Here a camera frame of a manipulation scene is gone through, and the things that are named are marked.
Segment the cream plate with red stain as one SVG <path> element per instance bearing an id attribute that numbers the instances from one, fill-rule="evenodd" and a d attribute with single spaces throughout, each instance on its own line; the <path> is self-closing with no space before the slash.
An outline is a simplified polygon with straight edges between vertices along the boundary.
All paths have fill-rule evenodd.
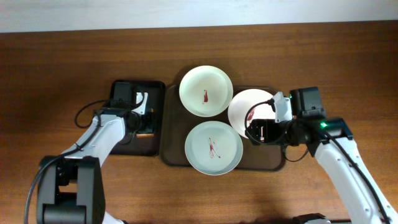
<path id="1" fill-rule="evenodd" d="M 233 98 L 233 84 L 221 69 L 202 65 L 189 70 L 182 78 L 178 93 L 185 109 L 199 117 L 222 113 Z"/>

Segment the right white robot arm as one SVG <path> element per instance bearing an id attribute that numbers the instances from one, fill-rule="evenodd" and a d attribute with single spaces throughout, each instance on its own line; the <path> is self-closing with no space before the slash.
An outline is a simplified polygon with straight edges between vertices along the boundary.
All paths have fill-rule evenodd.
<path id="1" fill-rule="evenodd" d="M 351 223 L 397 223 L 390 205 L 366 168 L 353 133 L 343 118 L 328 118 L 317 87 L 282 92 L 264 101 L 274 119 L 254 119 L 248 109 L 244 117 L 245 135 L 254 145 L 306 145 L 331 179 Z"/>

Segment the light blue stained plate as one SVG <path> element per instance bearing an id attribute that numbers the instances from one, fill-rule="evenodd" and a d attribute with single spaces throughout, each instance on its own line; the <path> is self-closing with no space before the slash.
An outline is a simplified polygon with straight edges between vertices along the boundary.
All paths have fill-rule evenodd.
<path id="1" fill-rule="evenodd" d="M 184 150 L 189 164 L 197 171 L 206 175 L 223 175 L 240 163 L 243 142 L 230 125 L 206 121 L 188 133 Z"/>

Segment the orange green scrub sponge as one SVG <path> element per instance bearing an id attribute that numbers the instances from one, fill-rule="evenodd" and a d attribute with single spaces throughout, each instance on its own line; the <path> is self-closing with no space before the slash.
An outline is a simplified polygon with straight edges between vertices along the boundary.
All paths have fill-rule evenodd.
<path id="1" fill-rule="evenodd" d="M 155 134 L 153 133 L 139 133 L 136 134 L 136 138 L 153 138 Z"/>

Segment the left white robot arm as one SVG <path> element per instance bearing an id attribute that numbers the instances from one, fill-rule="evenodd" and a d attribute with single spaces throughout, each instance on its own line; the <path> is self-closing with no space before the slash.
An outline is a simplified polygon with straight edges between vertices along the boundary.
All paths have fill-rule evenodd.
<path id="1" fill-rule="evenodd" d="M 122 222 L 106 211 L 101 166 L 126 136 L 146 129 L 148 85 L 148 81 L 116 80 L 79 140 L 60 155 L 40 161 L 25 203 L 25 223 L 34 191 L 37 223 Z"/>

